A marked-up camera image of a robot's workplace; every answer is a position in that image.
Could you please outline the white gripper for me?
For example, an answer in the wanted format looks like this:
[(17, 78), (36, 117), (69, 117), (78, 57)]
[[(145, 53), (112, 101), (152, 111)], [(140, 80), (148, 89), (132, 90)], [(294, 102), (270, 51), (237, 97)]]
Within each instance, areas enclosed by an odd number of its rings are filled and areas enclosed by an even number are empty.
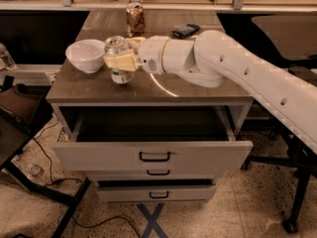
[(122, 71), (136, 71), (141, 61), (142, 68), (147, 73), (164, 73), (162, 57), (169, 37), (152, 36), (148, 39), (145, 37), (133, 37), (126, 38), (126, 41), (130, 49), (103, 57), (108, 67)]

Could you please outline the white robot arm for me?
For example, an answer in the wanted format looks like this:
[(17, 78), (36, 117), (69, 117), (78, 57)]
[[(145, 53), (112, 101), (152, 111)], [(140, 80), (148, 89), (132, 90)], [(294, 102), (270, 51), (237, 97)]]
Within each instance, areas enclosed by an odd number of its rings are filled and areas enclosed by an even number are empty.
[(222, 32), (208, 30), (192, 40), (110, 37), (104, 60), (113, 69), (172, 73), (204, 87), (218, 87), (229, 78), (317, 152), (317, 87), (260, 59)]

